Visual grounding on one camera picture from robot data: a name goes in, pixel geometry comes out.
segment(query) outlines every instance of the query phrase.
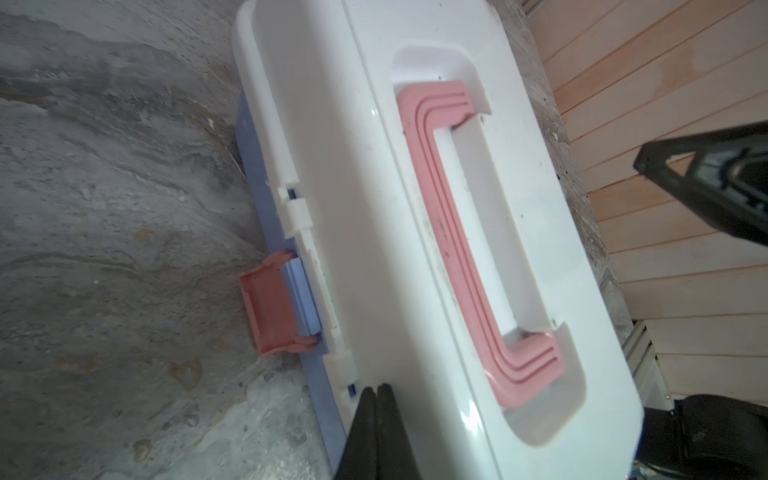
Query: wooden paneling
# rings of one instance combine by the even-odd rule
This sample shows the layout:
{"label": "wooden paneling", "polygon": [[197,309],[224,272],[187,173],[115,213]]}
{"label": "wooden paneling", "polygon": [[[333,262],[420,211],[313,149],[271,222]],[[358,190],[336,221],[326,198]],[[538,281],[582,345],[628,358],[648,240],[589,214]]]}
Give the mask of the wooden paneling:
{"label": "wooden paneling", "polygon": [[585,170],[746,100],[765,91],[767,79],[768,45],[763,45],[571,142],[576,164]]}
{"label": "wooden paneling", "polygon": [[562,112],[571,110],[748,1],[691,0],[556,90],[558,108]]}
{"label": "wooden paneling", "polygon": [[[680,175],[685,175],[694,156],[670,162],[670,168]],[[617,184],[609,185],[589,194],[598,221],[630,214],[634,211],[664,204],[673,200],[672,196],[655,183],[641,175],[635,175]]]}
{"label": "wooden paneling", "polygon": [[768,41],[768,0],[756,0],[563,114],[575,141]]}
{"label": "wooden paneling", "polygon": [[768,248],[716,232],[632,167],[648,141],[768,120],[768,0],[548,0],[545,12],[534,36],[576,168],[670,394],[768,403]]}
{"label": "wooden paneling", "polygon": [[657,353],[768,356],[768,313],[646,320]]}
{"label": "wooden paneling", "polygon": [[[698,134],[718,128],[751,124],[766,119],[768,119],[768,91],[764,91],[755,97],[747,98],[738,104],[724,108],[685,127],[671,131],[661,138]],[[638,151],[640,151],[639,147],[633,148],[628,152],[624,152],[608,161],[580,172],[579,176],[584,184],[584,189],[587,192],[592,192],[637,174],[635,169],[632,168],[632,163]]]}
{"label": "wooden paneling", "polygon": [[624,0],[544,62],[552,89],[565,85],[683,3],[685,0]]}
{"label": "wooden paneling", "polygon": [[768,247],[717,232],[613,253],[611,263],[619,282],[634,282],[768,265]]}
{"label": "wooden paneling", "polygon": [[768,402],[768,358],[743,356],[659,356],[671,393],[710,393],[751,402]]}
{"label": "wooden paneling", "polygon": [[546,0],[528,19],[542,61],[570,43],[621,0]]}
{"label": "wooden paneling", "polygon": [[621,284],[633,319],[768,312],[768,266]]}
{"label": "wooden paneling", "polygon": [[609,253],[712,233],[714,229],[679,202],[667,202],[598,222]]}

